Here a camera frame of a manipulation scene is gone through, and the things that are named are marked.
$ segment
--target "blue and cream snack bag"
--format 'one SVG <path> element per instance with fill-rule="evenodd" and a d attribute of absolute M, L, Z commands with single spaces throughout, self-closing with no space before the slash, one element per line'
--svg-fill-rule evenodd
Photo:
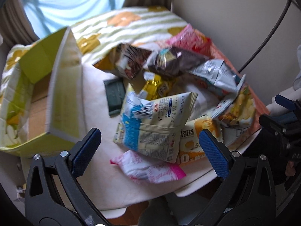
<path fill-rule="evenodd" d="M 181 129 L 197 95 L 187 92 L 148 101 L 129 91 L 121 115 L 124 130 L 121 143 L 141 154 L 175 163 Z"/>

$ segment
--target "screw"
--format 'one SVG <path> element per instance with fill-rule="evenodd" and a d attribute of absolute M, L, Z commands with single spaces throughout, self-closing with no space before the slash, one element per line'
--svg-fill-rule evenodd
<path fill-rule="evenodd" d="M 62 151 L 62 152 L 61 152 L 61 157 L 65 157 L 65 156 L 67 156 L 67 155 L 68 155 L 68 151 L 65 150 L 65 151 Z"/>
<path fill-rule="evenodd" d="M 265 161 L 266 160 L 266 156 L 265 155 L 261 155 L 260 159 L 262 159 L 263 161 Z"/>
<path fill-rule="evenodd" d="M 36 154 L 36 155 L 33 157 L 34 160 L 38 160 L 39 158 L 40 158 L 40 155 L 39 155 L 39 154 Z"/>
<path fill-rule="evenodd" d="M 239 157 L 240 156 L 240 154 L 237 152 L 237 151 L 233 151 L 232 152 L 232 156 L 234 156 L 234 157 Z"/>

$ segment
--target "pink and white wrapper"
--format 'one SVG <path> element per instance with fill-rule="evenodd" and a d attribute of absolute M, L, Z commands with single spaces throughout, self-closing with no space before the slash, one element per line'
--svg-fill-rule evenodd
<path fill-rule="evenodd" d="M 176 181 L 186 176 L 178 164 L 171 164 L 129 150 L 110 160 L 134 182 L 162 183 Z"/>

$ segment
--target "human hand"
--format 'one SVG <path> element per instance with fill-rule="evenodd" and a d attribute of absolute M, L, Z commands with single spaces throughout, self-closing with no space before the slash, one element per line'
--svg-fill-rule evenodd
<path fill-rule="evenodd" d="M 288 161 L 285 169 L 285 175 L 286 176 L 294 176 L 296 173 L 296 170 L 294 168 L 294 162 Z"/>

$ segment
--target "blue curtain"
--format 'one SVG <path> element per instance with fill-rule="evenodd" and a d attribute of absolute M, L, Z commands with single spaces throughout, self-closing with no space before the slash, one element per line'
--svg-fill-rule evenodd
<path fill-rule="evenodd" d="M 35 33 L 43 38 L 100 13 L 122 7 L 124 0 L 22 0 Z"/>

